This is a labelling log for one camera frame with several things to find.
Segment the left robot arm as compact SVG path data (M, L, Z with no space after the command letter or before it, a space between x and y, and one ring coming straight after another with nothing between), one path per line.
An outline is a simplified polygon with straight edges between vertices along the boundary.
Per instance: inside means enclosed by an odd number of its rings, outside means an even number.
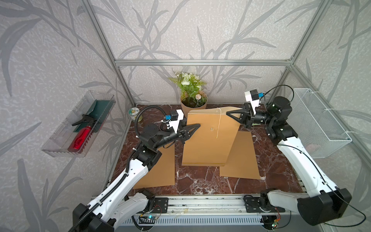
M154 123L148 124L139 131L140 116L154 108L163 115L162 129ZM162 153L160 148L169 148L177 140L185 143L200 128L200 124L187 125L182 110L166 114L157 106L143 108L134 121L134 129L140 143L129 155L124 171L88 205L79 204L72 213L73 226L71 232L113 232L124 221L137 213L145 213L154 209L155 196L141 190L133 197L127 194L157 164Z

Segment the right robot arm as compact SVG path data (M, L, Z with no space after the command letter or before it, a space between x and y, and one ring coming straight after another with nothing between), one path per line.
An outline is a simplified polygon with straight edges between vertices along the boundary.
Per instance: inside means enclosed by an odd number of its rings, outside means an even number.
M243 106L226 114L245 128L264 124L267 136L299 175L308 196L301 197L278 189L267 189L260 194L260 209L263 212L269 212L274 207L287 209L300 214L302 219L312 226L321 223L328 225L330 221L341 218L351 206L351 193L345 188L338 188L325 175L304 148L298 134L288 124L287 119L292 112L291 101L277 96L265 110L259 110L260 101L265 96L265 93L257 90L247 91Z

